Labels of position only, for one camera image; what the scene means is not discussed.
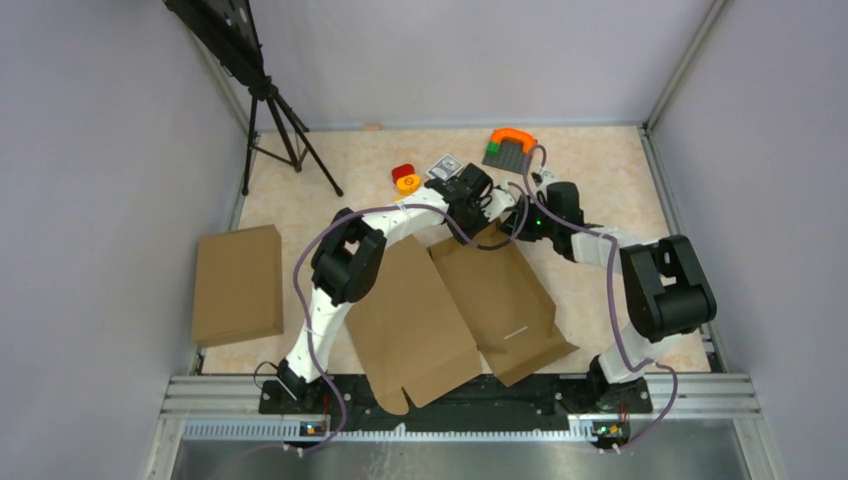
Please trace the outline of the large cardboard box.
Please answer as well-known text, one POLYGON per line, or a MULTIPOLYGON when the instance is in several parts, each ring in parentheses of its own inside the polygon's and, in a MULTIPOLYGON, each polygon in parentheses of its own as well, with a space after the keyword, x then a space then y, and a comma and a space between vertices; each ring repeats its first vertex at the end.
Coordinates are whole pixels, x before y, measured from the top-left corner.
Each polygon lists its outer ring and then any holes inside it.
POLYGON ((489 368, 510 387, 576 351, 517 243, 490 226, 482 249, 410 236, 389 247, 345 325, 377 404, 406 415, 489 368))

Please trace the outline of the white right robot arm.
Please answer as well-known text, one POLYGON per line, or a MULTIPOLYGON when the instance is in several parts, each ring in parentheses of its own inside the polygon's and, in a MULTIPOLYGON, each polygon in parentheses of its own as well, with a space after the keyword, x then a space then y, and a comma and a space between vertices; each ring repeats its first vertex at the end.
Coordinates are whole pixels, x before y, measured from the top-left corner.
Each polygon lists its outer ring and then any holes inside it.
POLYGON ((584 220, 572 182, 526 182, 527 194, 504 231, 520 241, 548 239, 553 250, 605 272, 613 343, 590 365, 589 404, 612 412, 627 397, 625 384, 683 336, 712 321, 717 301, 688 237, 641 240, 584 220))

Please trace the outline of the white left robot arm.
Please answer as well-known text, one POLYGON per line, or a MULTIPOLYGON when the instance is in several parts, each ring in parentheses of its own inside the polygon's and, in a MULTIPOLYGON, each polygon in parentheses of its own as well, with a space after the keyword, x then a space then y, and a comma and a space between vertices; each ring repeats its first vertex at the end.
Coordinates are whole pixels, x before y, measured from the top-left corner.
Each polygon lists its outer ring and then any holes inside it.
POLYGON ((310 294, 298 290, 305 318, 290 352, 278 363, 283 401, 297 413, 319 404, 325 365, 339 328, 355 303, 376 283, 385 252, 414 233, 445 224, 453 236, 475 246, 474 236, 508 211, 523 190, 495 185, 474 164, 446 180, 426 181, 414 193, 386 206, 341 209, 298 258, 312 269, 310 294))

